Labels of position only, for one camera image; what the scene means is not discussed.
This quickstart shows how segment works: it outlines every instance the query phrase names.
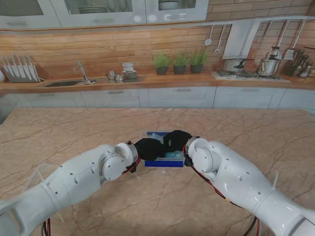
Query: stainless steel pot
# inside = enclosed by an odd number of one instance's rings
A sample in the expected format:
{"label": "stainless steel pot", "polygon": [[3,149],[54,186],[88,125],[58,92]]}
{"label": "stainless steel pot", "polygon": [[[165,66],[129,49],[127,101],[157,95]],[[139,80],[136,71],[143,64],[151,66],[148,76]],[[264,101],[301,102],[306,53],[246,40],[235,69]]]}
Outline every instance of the stainless steel pot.
{"label": "stainless steel pot", "polygon": [[224,63],[224,70],[225,71],[233,71],[233,72],[240,72],[244,70],[244,64],[247,60],[253,59],[229,59],[226,60]]}
{"label": "stainless steel pot", "polygon": [[281,60],[276,59],[274,55],[271,55],[269,59],[262,58],[260,64],[256,70],[258,75],[275,75],[278,71]]}

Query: stove burner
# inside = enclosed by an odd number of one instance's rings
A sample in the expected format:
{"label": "stove burner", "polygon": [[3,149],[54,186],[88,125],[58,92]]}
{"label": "stove burner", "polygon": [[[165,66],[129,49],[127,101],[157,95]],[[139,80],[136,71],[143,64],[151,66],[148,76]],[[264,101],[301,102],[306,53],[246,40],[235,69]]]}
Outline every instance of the stove burner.
{"label": "stove burner", "polygon": [[278,80],[280,79],[278,76],[272,76],[272,75],[258,75],[253,72],[247,72],[247,71],[224,71],[219,70],[217,72],[221,77],[230,77],[230,78],[262,78],[262,79],[274,79]]}

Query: potted plant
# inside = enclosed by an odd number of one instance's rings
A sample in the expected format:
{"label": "potted plant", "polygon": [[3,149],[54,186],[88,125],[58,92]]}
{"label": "potted plant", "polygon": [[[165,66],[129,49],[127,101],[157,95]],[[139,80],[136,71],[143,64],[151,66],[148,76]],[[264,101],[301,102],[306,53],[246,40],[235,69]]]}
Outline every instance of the potted plant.
{"label": "potted plant", "polygon": [[207,60],[207,53],[203,51],[196,52],[190,59],[190,70],[194,74],[199,74],[202,71],[203,64]]}
{"label": "potted plant", "polygon": [[156,67],[157,75],[166,75],[170,59],[164,52],[153,55],[154,66]]}
{"label": "potted plant", "polygon": [[186,64],[188,62],[188,56],[186,52],[177,52],[177,56],[173,56],[173,69],[174,74],[184,74],[186,69]]}

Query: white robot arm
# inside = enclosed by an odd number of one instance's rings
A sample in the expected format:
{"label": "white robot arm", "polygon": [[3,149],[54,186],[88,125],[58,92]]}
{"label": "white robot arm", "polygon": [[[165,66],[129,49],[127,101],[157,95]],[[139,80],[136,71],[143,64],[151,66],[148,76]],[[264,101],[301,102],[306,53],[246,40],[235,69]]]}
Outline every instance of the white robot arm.
{"label": "white robot arm", "polygon": [[276,236],[315,235],[315,211],[286,197],[235,151],[219,142],[191,138],[185,152],[224,197],[250,211]]}
{"label": "white robot arm", "polygon": [[131,142],[100,145],[60,165],[48,178],[13,200],[0,202],[0,235],[29,236],[45,220],[92,196],[140,161]]}

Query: gas stove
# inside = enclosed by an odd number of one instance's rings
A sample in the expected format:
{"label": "gas stove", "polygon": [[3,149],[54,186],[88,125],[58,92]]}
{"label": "gas stove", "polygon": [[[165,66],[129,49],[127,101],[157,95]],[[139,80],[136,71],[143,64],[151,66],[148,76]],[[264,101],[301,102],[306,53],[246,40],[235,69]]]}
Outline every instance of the gas stove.
{"label": "gas stove", "polygon": [[267,81],[267,82],[282,82],[282,83],[290,83],[289,80],[285,80],[278,75],[258,75],[253,72],[248,71],[225,71],[219,70],[217,72],[212,72],[212,75],[217,80],[238,80],[238,81]]}

